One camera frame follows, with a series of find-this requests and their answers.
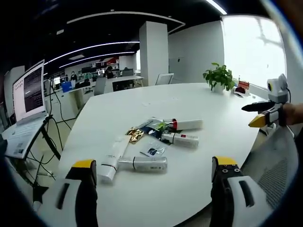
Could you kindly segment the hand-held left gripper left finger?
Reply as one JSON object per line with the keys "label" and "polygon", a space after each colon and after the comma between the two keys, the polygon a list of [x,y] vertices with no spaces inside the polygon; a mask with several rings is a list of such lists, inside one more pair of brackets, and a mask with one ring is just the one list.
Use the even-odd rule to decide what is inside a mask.
{"label": "hand-held left gripper left finger", "polygon": [[78,161],[34,202],[34,210],[48,227],[97,227],[97,165]]}

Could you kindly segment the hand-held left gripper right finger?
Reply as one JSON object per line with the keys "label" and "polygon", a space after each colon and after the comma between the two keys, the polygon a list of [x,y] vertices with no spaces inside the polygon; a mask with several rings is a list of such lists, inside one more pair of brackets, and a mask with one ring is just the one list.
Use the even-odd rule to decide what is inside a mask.
{"label": "hand-held left gripper right finger", "polygon": [[266,193],[230,157],[212,158],[212,227],[259,227],[272,213]]}

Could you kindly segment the person's right hand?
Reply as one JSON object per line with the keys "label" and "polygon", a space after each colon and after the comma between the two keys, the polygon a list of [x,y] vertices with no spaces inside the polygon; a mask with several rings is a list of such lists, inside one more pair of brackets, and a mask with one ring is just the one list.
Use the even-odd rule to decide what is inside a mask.
{"label": "person's right hand", "polygon": [[279,125],[295,125],[303,123],[303,104],[286,103],[278,109]]}

